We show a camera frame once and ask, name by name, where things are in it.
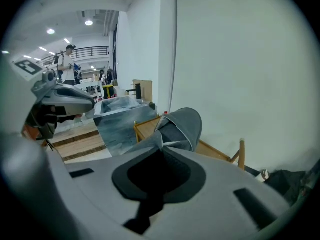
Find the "ceiling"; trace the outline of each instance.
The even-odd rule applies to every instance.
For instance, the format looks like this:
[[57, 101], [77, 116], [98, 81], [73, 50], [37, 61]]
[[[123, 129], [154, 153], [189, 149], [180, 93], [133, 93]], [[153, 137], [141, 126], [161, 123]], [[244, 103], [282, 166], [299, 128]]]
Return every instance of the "ceiling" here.
[[[83, 35], [107, 36], [134, 0], [29, 0], [7, 30], [1, 49], [11, 61], [39, 47]], [[85, 25], [91, 20], [93, 25]], [[47, 34], [48, 29], [55, 34]]]

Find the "white table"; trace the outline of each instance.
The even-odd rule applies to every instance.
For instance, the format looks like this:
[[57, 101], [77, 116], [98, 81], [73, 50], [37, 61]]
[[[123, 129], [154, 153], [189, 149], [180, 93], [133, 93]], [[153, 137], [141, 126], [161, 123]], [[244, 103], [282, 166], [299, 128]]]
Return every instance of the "white table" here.
[[[98, 93], [98, 88], [97, 86], [100, 87], [101, 93]], [[102, 99], [104, 99], [105, 97], [105, 91], [102, 88], [102, 82], [101, 81], [94, 81], [94, 82], [84, 82], [84, 83], [80, 83], [80, 84], [76, 84], [75, 87], [79, 88], [79, 89], [83, 89], [83, 88], [87, 88], [87, 87], [94, 87], [95, 90], [95, 94], [91, 95], [91, 97], [99, 97], [101, 96]]]

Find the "wooden chair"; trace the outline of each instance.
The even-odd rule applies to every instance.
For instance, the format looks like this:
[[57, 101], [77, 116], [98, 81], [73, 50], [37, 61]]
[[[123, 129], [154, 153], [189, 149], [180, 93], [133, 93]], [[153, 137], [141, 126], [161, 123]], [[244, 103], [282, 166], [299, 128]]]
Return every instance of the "wooden chair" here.
[[[157, 116], [154, 119], [142, 123], [137, 123], [137, 121], [134, 121], [133, 129], [135, 131], [137, 143], [139, 143], [140, 140], [150, 137], [154, 133], [160, 118], [160, 116]], [[245, 140], [243, 138], [240, 139], [240, 147], [238, 152], [232, 158], [202, 140], [199, 141], [195, 152], [210, 158], [224, 160], [232, 164], [237, 160], [237, 158], [239, 158], [238, 167], [243, 170], [245, 169]]]

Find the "glass railing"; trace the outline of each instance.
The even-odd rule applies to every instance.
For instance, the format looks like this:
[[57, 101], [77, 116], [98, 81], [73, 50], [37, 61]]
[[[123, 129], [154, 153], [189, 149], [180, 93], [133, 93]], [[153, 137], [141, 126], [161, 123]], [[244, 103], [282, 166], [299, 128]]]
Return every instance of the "glass railing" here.
[[[55, 64], [56, 56], [60, 57], [62, 52], [58, 53], [57, 55], [51, 55], [38, 61], [37, 63], [41, 66], [48, 67]], [[70, 58], [76, 62], [77, 59], [87, 58], [90, 59], [92, 57], [101, 57], [101, 56], [109, 56], [109, 46], [92, 46], [92, 47], [85, 47], [80, 49], [74, 49]]]

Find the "ceiling light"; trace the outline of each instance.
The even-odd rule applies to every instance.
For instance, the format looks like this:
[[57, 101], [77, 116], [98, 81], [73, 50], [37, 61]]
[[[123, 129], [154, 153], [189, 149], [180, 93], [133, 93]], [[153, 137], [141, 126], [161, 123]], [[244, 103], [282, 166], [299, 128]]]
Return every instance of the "ceiling light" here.
[[53, 35], [55, 32], [56, 32], [56, 31], [54, 31], [54, 30], [51, 29], [51, 28], [47, 31], [47, 33], [48, 33], [49, 35]]
[[91, 26], [93, 24], [93, 22], [91, 20], [88, 20], [84, 24], [86, 24], [87, 26]]

